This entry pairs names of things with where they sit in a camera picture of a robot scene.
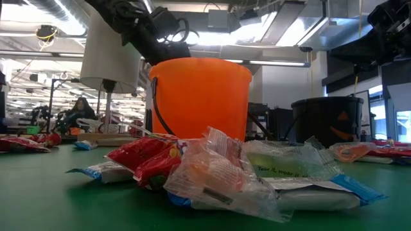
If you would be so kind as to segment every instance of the orange candy wrapper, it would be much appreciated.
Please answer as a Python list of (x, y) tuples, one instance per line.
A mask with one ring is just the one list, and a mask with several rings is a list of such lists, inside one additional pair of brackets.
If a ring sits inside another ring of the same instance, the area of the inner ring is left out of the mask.
[(375, 149), (377, 146), (371, 142), (338, 143), (329, 147), (339, 161), (348, 163), (354, 162)]

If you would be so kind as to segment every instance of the white candy package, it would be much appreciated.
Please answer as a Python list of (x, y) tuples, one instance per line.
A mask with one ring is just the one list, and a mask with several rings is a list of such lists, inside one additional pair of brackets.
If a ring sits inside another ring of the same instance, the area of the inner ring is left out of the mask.
[(104, 184), (133, 179), (133, 173), (112, 161), (96, 164), (85, 169), (74, 168), (66, 171), (66, 173), (83, 173)]

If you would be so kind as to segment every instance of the green table surface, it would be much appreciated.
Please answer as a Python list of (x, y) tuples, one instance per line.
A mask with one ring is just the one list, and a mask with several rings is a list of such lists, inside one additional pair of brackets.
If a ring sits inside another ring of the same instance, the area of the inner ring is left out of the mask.
[(280, 224), (228, 211), (172, 205), (164, 192), (133, 181), (106, 184), (74, 167), (104, 162), (113, 148), (0, 153), (0, 230), (410, 230), (411, 167), (344, 164), (345, 173), (389, 196), (343, 212), (295, 212)]

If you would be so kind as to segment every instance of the person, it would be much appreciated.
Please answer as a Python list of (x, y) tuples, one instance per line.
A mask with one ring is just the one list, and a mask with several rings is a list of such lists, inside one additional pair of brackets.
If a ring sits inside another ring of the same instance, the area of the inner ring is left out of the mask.
[(97, 119), (94, 110), (90, 107), (89, 102), (84, 97), (80, 97), (77, 99), (76, 104), (74, 105), (73, 109), (67, 113), (65, 121), (66, 124), (69, 124), (70, 128), (78, 128), (78, 124), (76, 122), (77, 119)]

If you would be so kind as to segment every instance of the plastic wrapper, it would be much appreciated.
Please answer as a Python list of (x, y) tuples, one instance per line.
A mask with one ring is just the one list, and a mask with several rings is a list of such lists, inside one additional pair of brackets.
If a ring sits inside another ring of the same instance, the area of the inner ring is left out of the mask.
[(303, 146), (284, 142), (246, 142), (242, 155), (252, 163), (258, 176), (329, 180), (342, 174), (333, 156), (315, 138)]
[(94, 148), (97, 148), (98, 145), (90, 141), (76, 141), (74, 142), (74, 146), (78, 150), (90, 151), (90, 150), (93, 150)]
[(0, 151), (8, 152), (50, 152), (50, 149), (35, 141), (22, 137), (5, 137), (0, 139)]
[(329, 150), (339, 161), (352, 163), (376, 148), (377, 146), (371, 142), (348, 142), (334, 144), (329, 147)]
[(133, 179), (133, 173), (114, 162), (108, 161), (85, 169), (75, 168), (66, 173), (83, 173), (101, 183), (122, 182)]
[(106, 157), (134, 173), (138, 166), (175, 144), (165, 136), (149, 135), (120, 146)]
[(346, 175), (330, 181), (309, 178), (264, 178), (278, 193), (282, 210), (336, 211), (353, 209), (386, 198), (382, 193)]
[(335, 176), (330, 181), (357, 195), (360, 198), (361, 205), (369, 205), (387, 198), (384, 194), (346, 175)]
[(32, 135), (29, 140), (35, 141), (47, 148), (61, 144), (62, 138), (57, 133)]
[(280, 211), (270, 184), (248, 168), (241, 157), (241, 143), (210, 129), (206, 139), (189, 146), (181, 164), (164, 188), (181, 198), (210, 207), (284, 222), (291, 211)]
[(175, 143), (138, 166), (134, 179), (139, 186), (150, 185), (150, 189), (160, 189), (166, 182), (172, 167), (180, 164), (181, 156), (182, 146)]

